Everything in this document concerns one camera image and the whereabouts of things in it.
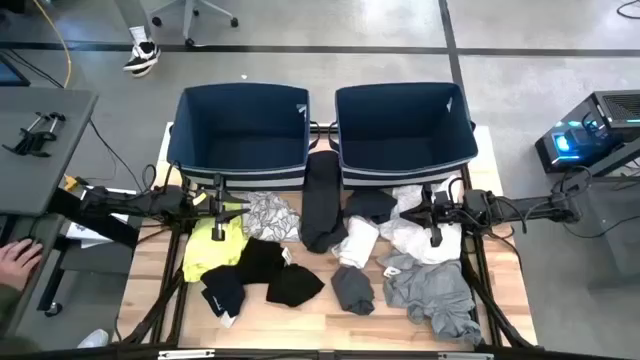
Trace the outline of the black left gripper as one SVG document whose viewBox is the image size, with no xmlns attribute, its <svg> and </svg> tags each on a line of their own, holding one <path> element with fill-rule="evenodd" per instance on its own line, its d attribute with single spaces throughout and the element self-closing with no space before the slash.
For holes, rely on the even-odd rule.
<svg viewBox="0 0 640 360">
<path fill-rule="evenodd" d="M 222 200 L 221 192 L 224 190 L 224 179 L 219 173 L 214 173 L 212 178 L 199 180 L 195 185 L 195 189 L 198 195 L 205 196 L 203 203 L 196 205 L 197 215 L 195 220 L 199 221 L 205 218 L 213 218 L 214 225 L 211 230 L 211 239 L 214 241 L 223 241 L 225 234 L 222 228 L 222 222 L 218 220 L 217 217 L 225 209 L 224 203 L 249 204 L 250 201 L 229 194 L 224 194 Z M 249 209 L 244 208 L 224 210 L 223 222 L 228 223 L 235 217 L 242 216 L 248 212 Z"/>
</svg>

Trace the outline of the large white shirt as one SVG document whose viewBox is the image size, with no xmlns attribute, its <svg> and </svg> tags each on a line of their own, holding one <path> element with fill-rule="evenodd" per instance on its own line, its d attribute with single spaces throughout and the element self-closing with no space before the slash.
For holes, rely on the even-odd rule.
<svg viewBox="0 0 640 360">
<path fill-rule="evenodd" d="M 396 250 L 409 254 L 422 264 L 439 264 L 448 260 L 457 260 L 461 253 L 462 225 L 459 223 L 439 224 L 442 242 L 431 245 L 432 232 L 429 228 L 402 219 L 400 213 L 417 207 L 422 201 L 422 190 L 443 191 L 451 200 L 457 200 L 462 191 L 456 182 L 452 186 L 452 195 L 448 195 L 448 185 L 456 178 L 450 176 L 438 185 L 406 185 L 392 190 L 397 204 L 391 211 L 390 220 L 378 226 L 380 236 L 387 239 Z"/>
</svg>

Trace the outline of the white garment with line pattern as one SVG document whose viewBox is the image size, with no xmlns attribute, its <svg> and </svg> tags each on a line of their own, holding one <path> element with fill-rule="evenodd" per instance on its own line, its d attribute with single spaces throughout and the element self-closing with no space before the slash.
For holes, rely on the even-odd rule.
<svg viewBox="0 0 640 360">
<path fill-rule="evenodd" d="M 248 209 L 242 215 L 243 231 L 249 237 L 272 242 L 299 242 L 300 215 L 275 192 L 248 192 Z"/>
</svg>

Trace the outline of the dark navy garment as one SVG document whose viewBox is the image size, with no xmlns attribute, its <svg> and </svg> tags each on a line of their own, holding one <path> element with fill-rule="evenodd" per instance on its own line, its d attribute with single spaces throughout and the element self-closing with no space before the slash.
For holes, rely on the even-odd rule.
<svg viewBox="0 0 640 360">
<path fill-rule="evenodd" d="M 343 210 L 345 217 L 360 216 L 375 224 L 390 220 L 397 200 L 386 192 L 378 190 L 356 190 L 346 200 Z"/>
<path fill-rule="evenodd" d="M 205 272 L 201 294 L 225 328 L 231 328 L 245 300 L 245 289 L 234 266 L 222 265 Z"/>
</svg>

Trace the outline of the yellow-green shirt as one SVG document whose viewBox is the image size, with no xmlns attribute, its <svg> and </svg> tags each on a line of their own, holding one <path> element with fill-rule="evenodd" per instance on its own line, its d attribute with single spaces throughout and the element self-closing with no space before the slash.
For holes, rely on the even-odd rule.
<svg viewBox="0 0 640 360">
<path fill-rule="evenodd" d="M 185 282 L 198 282 L 209 270 L 222 265 L 233 266 L 239 262 L 249 240 L 243 231 L 242 216 L 236 216 L 222 225 L 223 240 L 212 239 L 215 225 L 214 218 L 203 218 L 195 223 L 186 244 L 182 263 Z"/>
</svg>

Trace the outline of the black garment with white tag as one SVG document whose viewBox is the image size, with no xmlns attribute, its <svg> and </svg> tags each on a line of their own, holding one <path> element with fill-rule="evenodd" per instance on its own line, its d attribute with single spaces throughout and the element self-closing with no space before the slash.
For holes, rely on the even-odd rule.
<svg viewBox="0 0 640 360">
<path fill-rule="evenodd" d="M 236 264 L 236 273 L 243 285 L 268 284 L 288 265 L 284 247 L 277 242 L 251 237 Z"/>
</svg>

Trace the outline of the light grey garment with tag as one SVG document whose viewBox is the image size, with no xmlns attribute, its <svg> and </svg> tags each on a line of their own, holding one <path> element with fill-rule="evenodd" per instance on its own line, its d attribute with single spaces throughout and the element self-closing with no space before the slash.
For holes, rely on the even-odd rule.
<svg viewBox="0 0 640 360">
<path fill-rule="evenodd" d="M 376 261 L 384 268 L 383 293 L 391 307 L 430 306 L 437 298 L 455 292 L 460 282 L 459 260 L 426 264 L 410 254 L 392 250 Z"/>
</svg>

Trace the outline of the black rounded garment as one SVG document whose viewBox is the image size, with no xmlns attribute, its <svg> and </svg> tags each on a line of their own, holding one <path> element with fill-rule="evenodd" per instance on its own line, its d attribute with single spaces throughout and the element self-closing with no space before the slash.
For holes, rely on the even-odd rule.
<svg viewBox="0 0 640 360">
<path fill-rule="evenodd" d="M 285 266 L 269 283 L 266 300 L 295 308 L 315 297 L 325 284 L 298 264 Z"/>
</svg>

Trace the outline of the dark grey garment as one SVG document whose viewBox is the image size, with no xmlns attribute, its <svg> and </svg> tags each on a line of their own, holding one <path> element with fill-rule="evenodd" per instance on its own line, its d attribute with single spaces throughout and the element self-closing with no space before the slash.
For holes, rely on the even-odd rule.
<svg viewBox="0 0 640 360">
<path fill-rule="evenodd" d="M 340 266 L 332 276 L 331 284 L 343 311 L 367 316 L 375 310 L 370 279 L 360 269 Z"/>
</svg>

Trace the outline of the navy fabric storage bin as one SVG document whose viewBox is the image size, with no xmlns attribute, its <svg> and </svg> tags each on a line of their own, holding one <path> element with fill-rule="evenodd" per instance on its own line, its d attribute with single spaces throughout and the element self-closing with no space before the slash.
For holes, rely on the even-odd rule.
<svg viewBox="0 0 640 360">
<path fill-rule="evenodd" d="M 223 83 L 183 90 L 167 160 L 197 185 L 221 180 L 231 191 L 297 191 L 310 139 L 310 94 L 267 83 Z"/>
<path fill-rule="evenodd" d="M 337 140 L 346 189 L 434 183 L 478 155 L 461 88 L 450 82 L 382 83 L 335 92 Z"/>
</svg>

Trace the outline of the black mounting beam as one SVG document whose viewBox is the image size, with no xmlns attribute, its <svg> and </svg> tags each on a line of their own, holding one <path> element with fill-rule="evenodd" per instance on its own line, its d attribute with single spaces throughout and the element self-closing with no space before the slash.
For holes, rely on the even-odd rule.
<svg viewBox="0 0 640 360">
<path fill-rule="evenodd" d="M 90 230 L 103 235 L 131 249 L 137 245 L 138 230 L 128 223 L 122 223 L 117 218 L 110 217 L 110 210 L 101 213 L 98 210 L 90 210 L 84 200 L 89 199 L 89 194 L 81 200 L 76 195 L 63 189 L 57 189 L 48 205 L 48 211 L 64 216 L 70 222 L 83 225 Z"/>
</svg>

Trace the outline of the white paper sheet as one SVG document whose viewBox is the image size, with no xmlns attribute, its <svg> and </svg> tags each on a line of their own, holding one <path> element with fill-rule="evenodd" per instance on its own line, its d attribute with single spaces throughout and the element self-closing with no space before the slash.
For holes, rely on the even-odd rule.
<svg viewBox="0 0 640 360">
<path fill-rule="evenodd" d="M 83 200 L 85 196 L 88 194 L 89 190 L 92 190 L 94 186 L 88 186 L 82 192 L 80 199 Z M 126 189 L 118 189 L 118 188 L 106 188 L 109 192 L 121 193 L 121 194 L 129 194 L 129 195 L 137 195 L 135 190 L 126 190 Z M 110 217 L 117 218 L 122 223 L 128 223 L 129 215 L 120 214 L 120 213 L 110 213 Z M 75 222 L 70 222 L 69 227 L 66 232 L 66 237 L 71 240 L 80 241 L 80 245 L 82 249 L 86 249 L 89 247 L 102 245 L 106 243 L 112 243 L 113 240 L 107 238 L 94 230 L 90 230 L 89 228 L 80 225 Z"/>
</svg>

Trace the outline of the person's black white shoe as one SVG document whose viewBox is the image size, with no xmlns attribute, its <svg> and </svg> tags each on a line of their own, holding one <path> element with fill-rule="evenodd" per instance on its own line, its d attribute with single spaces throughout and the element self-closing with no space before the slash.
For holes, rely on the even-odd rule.
<svg viewBox="0 0 640 360">
<path fill-rule="evenodd" d="M 161 55 L 160 48 L 154 42 L 141 42 L 134 45 L 130 59 L 123 66 L 134 78 L 140 78 L 150 72 Z"/>
</svg>

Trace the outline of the grey office chair base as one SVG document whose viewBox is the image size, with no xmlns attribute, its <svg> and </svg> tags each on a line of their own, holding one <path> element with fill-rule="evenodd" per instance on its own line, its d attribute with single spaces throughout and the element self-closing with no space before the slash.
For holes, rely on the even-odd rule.
<svg viewBox="0 0 640 360">
<path fill-rule="evenodd" d="M 198 44 L 191 37 L 191 27 L 195 18 L 200 16 L 200 8 L 204 7 L 207 10 L 211 10 L 214 13 L 220 13 L 225 15 L 229 19 L 229 25 L 231 28 L 239 27 L 239 20 L 231 12 L 226 9 L 217 6 L 209 0 L 170 0 L 168 3 L 153 9 L 150 12 L 151 23 L 155 27 L 162 27 L 163 21 L 160 17 L 161 14 L 168 12 L 172 8 L 183 8 L 183 24 L 181 33 L 184 38 L 184 44 L 187 48 L 199 48 L 204 47 L 204 44 Z"/>
</svg>

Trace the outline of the person's hand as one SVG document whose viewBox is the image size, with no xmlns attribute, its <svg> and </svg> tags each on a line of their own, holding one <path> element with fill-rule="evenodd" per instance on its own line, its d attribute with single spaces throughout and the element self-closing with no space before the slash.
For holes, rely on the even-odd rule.
<svg viewBox="0 0 640 360">
<path fill-rule="evenodd" d="M 42 258 L 42 248 L 30 238 L 0 247 L 0 284 L 23 290 Z"/>
</svg>

